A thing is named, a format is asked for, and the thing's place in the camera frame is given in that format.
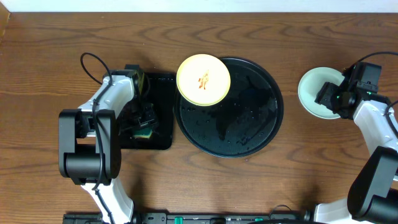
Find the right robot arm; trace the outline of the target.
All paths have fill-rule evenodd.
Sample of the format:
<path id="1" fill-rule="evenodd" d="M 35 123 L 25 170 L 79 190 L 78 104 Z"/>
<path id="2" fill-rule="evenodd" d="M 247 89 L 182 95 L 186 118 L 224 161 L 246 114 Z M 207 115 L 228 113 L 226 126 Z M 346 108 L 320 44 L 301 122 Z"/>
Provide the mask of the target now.
<path id="1" fill-rule="evenodd" d="M 354 121 L 370 154 L 346 199 L 316 206 L 317 223 L 397 223 L 397 121 L 377 91 L 371 82 L 323 82 L 311 90 L 314 102 Z"/>

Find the green yellow sponge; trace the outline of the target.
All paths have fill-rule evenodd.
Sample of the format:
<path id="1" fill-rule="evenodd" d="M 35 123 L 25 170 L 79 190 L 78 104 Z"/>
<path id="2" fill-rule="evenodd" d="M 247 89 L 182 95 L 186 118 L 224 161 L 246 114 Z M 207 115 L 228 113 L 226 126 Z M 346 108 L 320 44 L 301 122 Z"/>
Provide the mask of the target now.
<path id="1" fill-rule="evenodd" d="M 143 128 L 140 130 L 135 130 L 132 136 L 134 139 L 150 139 L 152 133 L 152 128 Z"/>

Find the yellow plate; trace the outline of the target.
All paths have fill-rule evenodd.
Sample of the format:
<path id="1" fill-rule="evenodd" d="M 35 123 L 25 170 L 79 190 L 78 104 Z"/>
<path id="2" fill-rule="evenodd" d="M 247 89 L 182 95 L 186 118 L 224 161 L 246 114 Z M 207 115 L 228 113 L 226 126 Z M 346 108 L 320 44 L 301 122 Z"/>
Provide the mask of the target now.
<path id="1" fill-rule="evenodd" d="M 192 55 L 177 70 L 180 94 L 197 106 L 219 103 L 228 94 L 230 86 L 231 76 L 226 65 L 212 55 Z"/>

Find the light green plate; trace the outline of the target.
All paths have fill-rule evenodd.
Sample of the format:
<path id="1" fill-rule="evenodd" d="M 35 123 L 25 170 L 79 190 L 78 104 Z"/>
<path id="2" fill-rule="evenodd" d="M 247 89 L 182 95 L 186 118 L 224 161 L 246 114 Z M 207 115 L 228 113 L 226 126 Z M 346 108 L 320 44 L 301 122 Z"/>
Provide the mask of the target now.
<path id="1" fill-rule="evenodd" d="M 309 70 L 298 84 L 298 97 L 303 107 L 312 115 L 321 119 L 338 119 L 326 106 L 315 102 L 317 93 L 325 82 L 340 85 L 344 80 L 341 72 L 328 67 L 317 67 Z"/>

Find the black round tray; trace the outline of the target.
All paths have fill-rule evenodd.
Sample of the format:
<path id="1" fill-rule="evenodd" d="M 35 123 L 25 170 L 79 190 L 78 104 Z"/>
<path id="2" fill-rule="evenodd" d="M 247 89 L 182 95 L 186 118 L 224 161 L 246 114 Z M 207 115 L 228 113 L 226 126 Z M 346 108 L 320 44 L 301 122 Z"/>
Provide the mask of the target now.
<path id="1" fill-rule="evenodd" d="M 239 57 L 224 57 L 231 75 L 226 97 L 212 106 L 197 106 L 176 96 L 175 117 L 182 133 L 197 148 L 218 157 L 251 155 L 276 136 L 284 115 L 282 93 L 271 74 Z"/>

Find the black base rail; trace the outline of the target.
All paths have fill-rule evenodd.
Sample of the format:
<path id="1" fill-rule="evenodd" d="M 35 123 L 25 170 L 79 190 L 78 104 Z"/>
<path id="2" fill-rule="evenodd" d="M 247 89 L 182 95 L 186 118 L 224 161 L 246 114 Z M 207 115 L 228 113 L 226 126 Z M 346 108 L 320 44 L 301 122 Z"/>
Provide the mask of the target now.
<path id="1" fill-rule="evenodd" d="M 273 223 L 285 223 L 287 220 L 309 222 L 308 215 L 303 218 L 295 213 L 274 213 L 272 215 L 187 215 L 166 213 L 135 213 L 131 223 L 141 224 L 243 224 L 271 220 Z"/>

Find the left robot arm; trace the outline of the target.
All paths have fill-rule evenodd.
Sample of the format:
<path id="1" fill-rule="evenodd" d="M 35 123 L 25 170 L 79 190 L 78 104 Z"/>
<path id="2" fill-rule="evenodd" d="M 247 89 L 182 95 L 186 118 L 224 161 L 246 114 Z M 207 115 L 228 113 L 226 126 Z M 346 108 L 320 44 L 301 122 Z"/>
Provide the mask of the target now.
<path id="1" fill-rule="evenodd" d="M 158 119 L 151 103 L 149 78 L 140 68 L 111 70 L 99 90 L 77 109 L 58 117 L 59 168 L 63 177 L 87 191 L 104 223 L 130 223 L 134 202 L 118 177 L 119 137 L 150 136 Z"/>

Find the black rectangular tray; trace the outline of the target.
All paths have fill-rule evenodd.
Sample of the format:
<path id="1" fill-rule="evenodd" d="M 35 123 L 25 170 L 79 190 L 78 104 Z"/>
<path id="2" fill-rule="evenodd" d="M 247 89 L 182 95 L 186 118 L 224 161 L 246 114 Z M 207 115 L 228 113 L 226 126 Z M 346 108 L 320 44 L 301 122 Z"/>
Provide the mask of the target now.
<path id="1" fill-rule="evenodd" d="M 150 139 L 134 139 L 134 131 L 121 131 L 119 143 L 122 149 L 166 150 L 172 144 L 176 81 L 173 73 L 145 73 L 150 80 L 147 99 L 154 104 L 159 123 L 152 128 Z"/>

